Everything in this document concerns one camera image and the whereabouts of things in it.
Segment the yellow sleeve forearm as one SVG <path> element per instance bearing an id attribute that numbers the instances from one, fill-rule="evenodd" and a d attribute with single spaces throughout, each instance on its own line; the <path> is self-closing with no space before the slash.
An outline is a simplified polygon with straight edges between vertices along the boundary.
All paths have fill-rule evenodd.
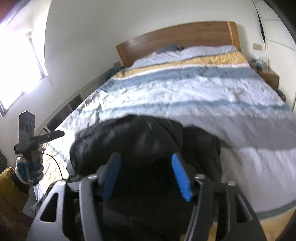
<path id="1" fill-rule="evenodd" d="M 29 186 L 21 182 L 15 170 L 1 173 L 1 240 L 25 240 L 29 226 L 23 218 L 23 208 L 29 198 Z"/>

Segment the left hand in blue glove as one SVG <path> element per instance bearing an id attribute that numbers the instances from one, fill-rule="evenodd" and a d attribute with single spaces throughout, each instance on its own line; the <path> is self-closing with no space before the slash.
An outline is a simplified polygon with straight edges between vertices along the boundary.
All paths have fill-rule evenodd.
<path id="1" fill-rule="evenodd" d="M 40 151 L 33 151 L 33 158 L 36 158 L 31 168 L 29 161 L 19 156 L 16 159 L 15 174 L 17 178 L 25 185 L 35 186 L 42 180 L 44 174 L 44 166 L 42 153 Z"/>

